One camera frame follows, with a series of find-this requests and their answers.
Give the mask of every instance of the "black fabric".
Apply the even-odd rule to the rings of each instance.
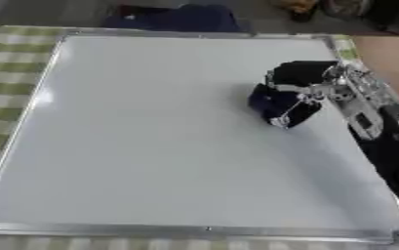
[[[271,118],[282,116],[286,111],[299,102],[295,92],[278,92],[268,86],[259,84],[249,97],[248,105],[257,111],[261,118],[270,124]],[[287,115],[290,118],[288,128],[300,125],[306,119],[321,109],[322,105],[300,103]]]

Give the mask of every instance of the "floor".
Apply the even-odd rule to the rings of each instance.
[[[109,8],[118,4],[176,8],[191,3],[224,5],[241,26],[255,32],[378,34],[361,21],[342,21],[320,11],[311,22],[296,23],[273,1],[279,0],[7,0],[0,24],[99,26]]]

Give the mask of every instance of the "table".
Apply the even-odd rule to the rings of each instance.
[[[37,75],[42,71],[49,53],[53,49],[58,28],[36,27],[3,27],[0,29],[0,148],[7,140],[7,135],[13,128],[14,122],[25,105],[27,96]],[[346,37],[338,37],[341,54],[346,60],[358,60],[355,51]],[[16,77],[9,72],[18,72]],[[283,243],[283,242],[247,242],[247,241],[172,241],[167,239],[135,240],[135,239],[90,239],[90,238],[13,238],[0,237],[0,243],[18,244],[25,248],[30,247],[88,247],[122,249],[128,243],[130,248],[149,247],[152,249],[267,249],[275,248],[328,248],[330,246],[343,247],[346,244],[319,244],[319,243]]]

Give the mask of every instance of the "robotic finger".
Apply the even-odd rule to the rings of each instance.
[[[338,62],[285,62],[265,75],[248,105],[268,124],[290,129],[327,99],[399,197],[399,97],[369,70]]]

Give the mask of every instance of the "aluminum frame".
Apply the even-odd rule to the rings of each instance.
[[[135,36],[135,37],[174,37],[202,39],[303,39],[322,40],[340,60],[331,36],[328,35],[292,35],[292,34],[249,34],[249,33],[179,33],[168,31],[141,31],[101,28],[68,28],[59,36],[37,86],[31,94],[29,103],[24,109],[0,154],[0,176],[5,171],[4,160],[23,125],[27,114],[33,106],[34,99],[43,86],[44,79],[56,65],[63,42],[70,36]],[[226,228],[226,227],[170,227],[140,225],[73,225],[73,224],[12,224],[0,222],[0,234],[10,235],[51,235],[51,236],[138,236],[169,238],[211,238],[211,239],[273,239],[324,242],[364,242],[390,244],[396,241],[398,231],[385,233],[378,230],[342,230],[342,229],[281,229],[281,228]]]

